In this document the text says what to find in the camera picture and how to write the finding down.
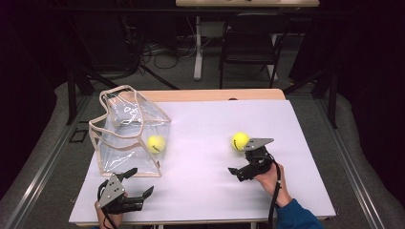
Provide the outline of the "person's right hand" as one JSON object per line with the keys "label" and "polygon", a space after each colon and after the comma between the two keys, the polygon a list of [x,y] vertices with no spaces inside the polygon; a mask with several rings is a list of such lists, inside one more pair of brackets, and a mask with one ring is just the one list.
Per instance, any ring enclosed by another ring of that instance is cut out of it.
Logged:
{"label": "person's right hand", "polygon": [[285,207],[292,202],[286,185],[284,167],[281,164],[272,166],[266,173],[256,176],[255,179],[276,200],[279,207]]}

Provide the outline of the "black square floor frame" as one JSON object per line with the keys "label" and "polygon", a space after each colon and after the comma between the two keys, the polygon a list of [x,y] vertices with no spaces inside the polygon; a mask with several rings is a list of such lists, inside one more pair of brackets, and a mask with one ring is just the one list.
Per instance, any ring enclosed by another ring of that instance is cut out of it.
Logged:
{"label": "black square floor frame", "polygon": [[76,128],[69,138],[70,143],[82,143],[88,134],[87,130]]}

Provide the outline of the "person's left hand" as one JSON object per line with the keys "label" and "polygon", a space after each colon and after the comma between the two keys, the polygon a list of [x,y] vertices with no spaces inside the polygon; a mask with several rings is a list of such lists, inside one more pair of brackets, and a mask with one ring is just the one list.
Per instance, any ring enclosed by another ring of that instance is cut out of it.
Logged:
{"label": "person's left hand", "polygon": [[98,229],[118,229],[123,220],[123,215],[109,214],[106,216],[98,207],[99,203],[95,202],[96,215],[98,220]]}

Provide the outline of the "black folding chair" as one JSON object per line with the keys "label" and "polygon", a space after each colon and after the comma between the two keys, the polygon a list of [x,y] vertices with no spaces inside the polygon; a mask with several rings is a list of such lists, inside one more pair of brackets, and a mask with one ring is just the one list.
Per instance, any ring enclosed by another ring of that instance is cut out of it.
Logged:
{"label": "black folding chair", "polygon": [[273,66],[269,87],[273,86],[283,42],[290,29],[290,19],[282,14],[239,13],[223,26],[220,55],[220,88],[224,82],[224,64]]}

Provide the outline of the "yellow tennis ball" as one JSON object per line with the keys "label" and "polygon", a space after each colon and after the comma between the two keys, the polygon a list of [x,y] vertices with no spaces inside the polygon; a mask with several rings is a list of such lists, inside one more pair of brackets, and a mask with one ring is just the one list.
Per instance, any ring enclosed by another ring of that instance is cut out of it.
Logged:
{"label": "yellow tennis ball", "polygon": [[231,139],[231,146],[234,150],[241,152],[247,142],[250,140],[248,134],[243,132],[236,133]]}
{"label": "yellow tennis ball", "polygon": [[161,135],[151,135],[147,138],[147,148],[152,154],[159,154],[165,150],[166,140]]}

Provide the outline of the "white desk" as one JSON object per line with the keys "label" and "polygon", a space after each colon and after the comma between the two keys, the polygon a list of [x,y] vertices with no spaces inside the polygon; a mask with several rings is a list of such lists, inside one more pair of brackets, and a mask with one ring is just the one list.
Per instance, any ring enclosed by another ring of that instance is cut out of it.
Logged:
{"label": "white desk", "polygon": [[[177,7],[191,8],[316,8],[319,0],[176,0]],[[202,23],[201,18],[196,16],[196,57],[194,68],[194,80],[202,79],[203,49],[202,49]]]}

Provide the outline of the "black metal stand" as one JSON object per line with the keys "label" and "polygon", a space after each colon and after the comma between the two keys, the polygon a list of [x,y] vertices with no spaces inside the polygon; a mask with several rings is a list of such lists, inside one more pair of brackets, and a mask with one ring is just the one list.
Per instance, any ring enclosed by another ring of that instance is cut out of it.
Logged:
{"label": "black metal stand", "polygon": [[87,68],[88,55],[85,52],[81,34],[76,29],[75,19],[72,16],[68,16],[67,22],[72,31],[70,35],[70,47],[68,48],[71,67],[67,74],[69,101],[69,117],[67,124],[70,125],[77,117],[78,105],[76,90],[80,90],[83,95],[92,95],[95,89],[89,79]]}
{"label": "black metal stand", "polygon": [[337,100],[337,86],[338,86],[338,74],[333,70],[321,70],[304,80],[294,82],[291,86],[283,89],[284,94],[291,94],[294,91],[302,88],[311,81],[315,80],[315,86],[311,91],[313,98],[322,98],[325,93],[329,93],[328,96],[328,109],[327,118],[330,125],[336,129],[336,100]]}

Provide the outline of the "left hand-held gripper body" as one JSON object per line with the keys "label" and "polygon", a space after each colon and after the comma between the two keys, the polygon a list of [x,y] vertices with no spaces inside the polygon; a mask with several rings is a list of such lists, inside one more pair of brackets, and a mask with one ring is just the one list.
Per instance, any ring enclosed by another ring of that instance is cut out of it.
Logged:
{"label": "left hand-held gripper body", "polygon": [[98,187],[96,208],[107,214],[123,214],[140,211],[143,197],[128,198],[122,181],[130,175],[112,174]]}

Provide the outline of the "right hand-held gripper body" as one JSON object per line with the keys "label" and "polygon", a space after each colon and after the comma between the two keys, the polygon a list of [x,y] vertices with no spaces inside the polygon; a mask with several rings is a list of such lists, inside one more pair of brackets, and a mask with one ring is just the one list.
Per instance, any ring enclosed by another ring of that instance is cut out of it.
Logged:
{"label": "right hand-held gripper body", "polygon": [[237,170],[239,181],[253,179],[270,169],[273,157],[267,151],[266,145],[273,141],[273,138],[251,138],[247,142],[243,150],[245,151],[245,159],[248,161],[248,164]]}

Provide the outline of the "dark curtain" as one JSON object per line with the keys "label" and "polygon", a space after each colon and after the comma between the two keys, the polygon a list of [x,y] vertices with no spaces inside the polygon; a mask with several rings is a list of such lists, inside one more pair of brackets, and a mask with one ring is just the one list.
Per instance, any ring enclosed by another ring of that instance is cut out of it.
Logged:
{"label": "dark curtain", "polygon": [[63,72],[37,0],[0,0],[0,198],[50,121]]}
{"label": "dark curtain", "polygon": [[405,0],[365,0],[342,71],[363,154],[405,207]]}

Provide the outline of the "aluminium floor rail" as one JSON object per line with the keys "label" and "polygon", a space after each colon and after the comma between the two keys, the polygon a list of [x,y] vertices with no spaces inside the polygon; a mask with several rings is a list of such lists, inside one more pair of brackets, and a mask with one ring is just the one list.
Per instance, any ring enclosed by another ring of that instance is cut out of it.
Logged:
{"label": "aluminium floor rail", "polygon": [[67,142],[91,101],[82,96],[77,117],[68,125],[68,101],[61,95],[56,102],[50,122],[36,143],[11,188],[0,200],[0,229],[19,229],[46,186]]}
{"label": "aluminium floor rail", "polygon": [[315,99],[315,104],[321,113],[321,116],[332,135],[333,141],[338,148],[338,157],[347,175],[349,183],[351,184],[352,190],[356,196],[356,199],[363,211],[367,222],[371,229],[386,229],[381,217],[379,216],[371,196],[366,189],[357,169],[354,166],[350,152],[348,151],[346,145],[343,142],[337,129],[334,129],[330,124],[330,120],[327,114],[327,106],[325,102],[321,99]]}

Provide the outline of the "clear plastic tote bag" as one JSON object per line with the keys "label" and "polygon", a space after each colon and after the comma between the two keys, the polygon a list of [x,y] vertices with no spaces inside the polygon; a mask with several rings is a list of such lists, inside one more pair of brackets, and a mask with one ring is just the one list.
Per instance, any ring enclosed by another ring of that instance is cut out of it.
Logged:
{"label": "clear plastic tote bag", "polygon": [[138,177],[160,177],[165,150],[152,154],[147,138],[161,135],[168,143],[171,118],[144,94],[128,85],[103,91],[105,113],[89,121],[99,171],[104,176],[137,168]]}

